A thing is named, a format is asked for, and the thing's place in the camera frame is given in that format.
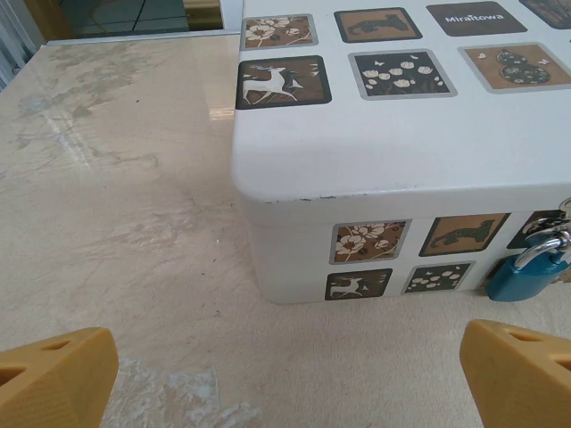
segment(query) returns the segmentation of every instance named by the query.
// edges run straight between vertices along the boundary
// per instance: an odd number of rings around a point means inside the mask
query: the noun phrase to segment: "beige marble countertop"
[[[48,46],[0,94],[0,349],[111,328],[105,427],[480,427],[466,322],[569,337],[570,288],[266,302],[229,176],[237,51]]]

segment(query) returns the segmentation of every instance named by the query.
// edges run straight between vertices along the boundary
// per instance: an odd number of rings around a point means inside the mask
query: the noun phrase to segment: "storage box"
[[[233,178],[264,296],[472,290],[560,215],[561,7],[245,0]]]

